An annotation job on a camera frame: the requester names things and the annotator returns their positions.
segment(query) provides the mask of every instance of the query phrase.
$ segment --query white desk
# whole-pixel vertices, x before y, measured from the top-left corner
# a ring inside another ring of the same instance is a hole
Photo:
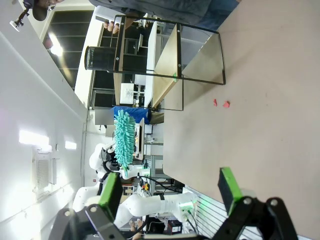
[[[156,63],[161,55],[161,37],[157,36],[157,25],[158,22],[154,22],[150,37],[148,40],[148,53],[147,53],[147,62],[146,69],[154,70]],[[147,74],[153,74],[153,71],[146,71]],[[144,107],[148,107],[149,103],[153,97],[153,88],[154,88],[154,76],[145,76],[145,89],[144,89]]]
[[[163,146],[168,176],[222,201],[219,168],[229,166],[261,201],[281,197],[297,233],[312,239],[320,236],[318,23],[320,1],[242,0],[219,28],[226,85],[184,81],[184,111],[165,111]]]

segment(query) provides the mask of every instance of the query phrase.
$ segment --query screw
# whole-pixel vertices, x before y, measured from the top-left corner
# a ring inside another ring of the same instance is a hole
[[[251,204],[251,202],[252,202],[252,200],[251,200],[251,198],[249,198],[249,197],[247,197],[247,198],[245,198],[245,199],[243,200],[243,203],[246,204],[246,205]]]
[[[90,208],[90,212],[94,213],[97,211],[97,208],[95,206],[93,206],[92,208]]]
[[[270,204],[271,204],[272,206],[277,206],[277,205],[278,205],[277,199],[272,199],[271,202],[270,202]]]

